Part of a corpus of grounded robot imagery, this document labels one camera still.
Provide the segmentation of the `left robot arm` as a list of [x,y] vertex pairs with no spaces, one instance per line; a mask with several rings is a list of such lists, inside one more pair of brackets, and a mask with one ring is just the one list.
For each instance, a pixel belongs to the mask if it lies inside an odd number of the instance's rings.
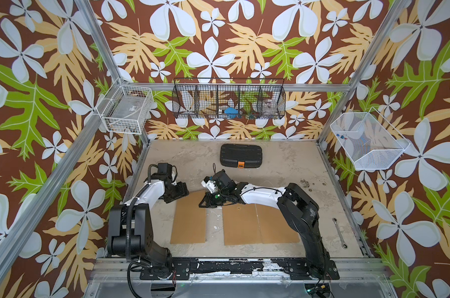
[[176,166],[169,163],[149,165],[143,187],[109,214],[108,253],[142,265],[157,278],[169,277],[173,263],[170,250],[154,241],[151,211],[157,201],[168,204],[189,195],[177,176]]

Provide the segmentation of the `brown file bag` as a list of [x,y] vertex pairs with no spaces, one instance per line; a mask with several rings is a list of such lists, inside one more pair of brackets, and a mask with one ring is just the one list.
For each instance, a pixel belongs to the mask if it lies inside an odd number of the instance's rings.
[[254,204],[235,204],[222,208],[224,244],[262,243],[258,215]]
[[204,196],[205,191],[196,191],[176,201],[171,244],[206,242],[207,209],[199,207]]
[[256,205],[262,243],[298,243],[299,235],[289,227],[279,209]]

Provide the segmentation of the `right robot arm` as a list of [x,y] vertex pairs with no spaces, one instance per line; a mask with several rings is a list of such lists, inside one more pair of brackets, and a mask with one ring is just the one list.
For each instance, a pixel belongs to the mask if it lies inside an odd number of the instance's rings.
[[213,176],[206,176],[201,185],[206,193],[199,203],[200,208],[257,204],[278,209],[288,226],[301,238],[309,276],[320,280],[340,278],[319,230],[319,206],[297,184],[268,187],[237,183],[221,170]]

